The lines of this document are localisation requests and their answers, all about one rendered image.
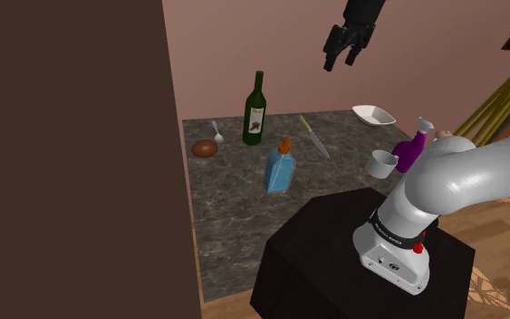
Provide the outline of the purple spray bottle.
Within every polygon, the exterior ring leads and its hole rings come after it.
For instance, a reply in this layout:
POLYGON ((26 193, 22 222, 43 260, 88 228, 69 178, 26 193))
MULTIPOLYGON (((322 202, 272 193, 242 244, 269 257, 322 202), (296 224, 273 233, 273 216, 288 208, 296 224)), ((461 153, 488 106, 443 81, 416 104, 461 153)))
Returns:
POLYGON ((434 129, 434 125, 421 116, 419 116, 417 127, 419 130, 411 141, 399 142, 391 152, 398 158, 395 169, 402 174, 406 173, 419 157, 423 151, 427 133, 434 129))

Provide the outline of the white oblong dish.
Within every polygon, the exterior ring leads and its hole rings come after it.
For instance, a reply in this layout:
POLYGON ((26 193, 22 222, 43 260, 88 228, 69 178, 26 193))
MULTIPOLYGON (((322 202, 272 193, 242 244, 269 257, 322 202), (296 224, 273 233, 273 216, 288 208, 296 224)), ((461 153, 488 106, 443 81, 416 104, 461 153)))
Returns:
POLYGON ((391 125, 396 122, 388 112, 375 105, 356 105, 352 110, 359 120, 370 126, 391 125))

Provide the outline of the yellow bar frame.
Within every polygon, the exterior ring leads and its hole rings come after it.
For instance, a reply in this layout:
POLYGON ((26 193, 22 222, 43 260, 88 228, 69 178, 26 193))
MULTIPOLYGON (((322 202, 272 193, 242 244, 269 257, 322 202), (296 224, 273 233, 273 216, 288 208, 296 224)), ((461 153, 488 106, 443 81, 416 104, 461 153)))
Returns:
POLYGON ((485 146, 510 114, 510 77, 454 132, 467 138, 477 130, 471 141, 485 146))

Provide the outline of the black robot stand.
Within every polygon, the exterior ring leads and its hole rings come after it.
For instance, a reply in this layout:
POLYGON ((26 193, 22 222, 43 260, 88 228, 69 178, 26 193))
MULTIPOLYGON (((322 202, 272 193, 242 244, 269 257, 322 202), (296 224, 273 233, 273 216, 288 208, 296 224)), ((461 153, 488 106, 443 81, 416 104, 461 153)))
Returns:
POLYGON ((429 227, 428 286, 410 295, 361 265, 352 243, 385 197, 312 198, 265 244, 250 304, 262 319, 465 319, 474 248, 429 227))

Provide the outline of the blue bottle with orange stopper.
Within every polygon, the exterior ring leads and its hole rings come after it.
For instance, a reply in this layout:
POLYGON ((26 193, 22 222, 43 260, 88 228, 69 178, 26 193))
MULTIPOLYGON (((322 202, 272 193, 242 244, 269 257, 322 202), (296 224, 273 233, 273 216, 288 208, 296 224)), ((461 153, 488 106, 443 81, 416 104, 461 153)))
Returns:
POLYGON ((264 187, 267 193, 284 192, 289 189, 295 169, 291 148, 290 140, 282 138, 282 142, 268 155, 264 174, 264 187))

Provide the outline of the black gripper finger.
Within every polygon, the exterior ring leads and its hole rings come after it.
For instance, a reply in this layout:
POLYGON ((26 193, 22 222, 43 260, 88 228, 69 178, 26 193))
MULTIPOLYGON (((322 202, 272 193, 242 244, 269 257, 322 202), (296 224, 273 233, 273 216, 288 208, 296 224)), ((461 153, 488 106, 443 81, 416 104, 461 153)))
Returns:
POLYGON ((325 62, 323 65, 325 71, 332 71, 338 55, 351 44, 352 37, 353 31, 351 28, 341 27, 337 24, 332 27, 322 49, 325 53, 325 62))
POLYGON ((355 59, 361 50, 367 47, 372 35, 371 26, 352 26, 350 30, 351 39, 349 41, 349 45, 351 46, 351 49, 345 59, 345 63, 347 65, 354 64, 355 59))

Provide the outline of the white cup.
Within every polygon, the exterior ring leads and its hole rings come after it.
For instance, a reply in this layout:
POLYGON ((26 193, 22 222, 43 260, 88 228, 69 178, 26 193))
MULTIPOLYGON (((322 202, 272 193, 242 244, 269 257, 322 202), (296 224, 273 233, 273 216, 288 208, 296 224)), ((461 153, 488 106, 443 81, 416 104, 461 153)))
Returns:
POLYGON ((399 162, 399 157, 386 150, 374 150, 366 165, 366 172, 375 179, 385 179, 394 170, 399 162))

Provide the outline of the green wine bottle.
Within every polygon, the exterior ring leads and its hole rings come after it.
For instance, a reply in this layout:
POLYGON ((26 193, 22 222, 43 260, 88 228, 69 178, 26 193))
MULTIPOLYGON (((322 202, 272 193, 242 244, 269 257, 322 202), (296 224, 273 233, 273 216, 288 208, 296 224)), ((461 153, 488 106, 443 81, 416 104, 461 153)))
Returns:
POLYGON ((264 72, 255 74, 255 86, 245 101, 243 143, 249 146, 258 145, 262 140, 266 99, 262 92, 264 72))

